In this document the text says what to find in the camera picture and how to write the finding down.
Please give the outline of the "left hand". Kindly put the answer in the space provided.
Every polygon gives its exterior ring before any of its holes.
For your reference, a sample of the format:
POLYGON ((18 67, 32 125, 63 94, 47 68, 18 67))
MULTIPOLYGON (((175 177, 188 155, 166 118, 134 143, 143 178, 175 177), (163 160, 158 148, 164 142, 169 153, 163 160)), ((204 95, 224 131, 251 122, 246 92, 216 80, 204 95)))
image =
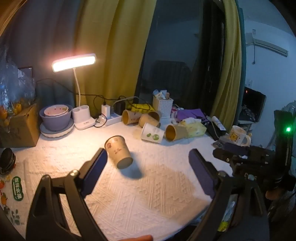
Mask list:
POLYGON ((141 237, 132 237, 121 241, 153 241, 153 237, 151 235, 143 235, 141 237))

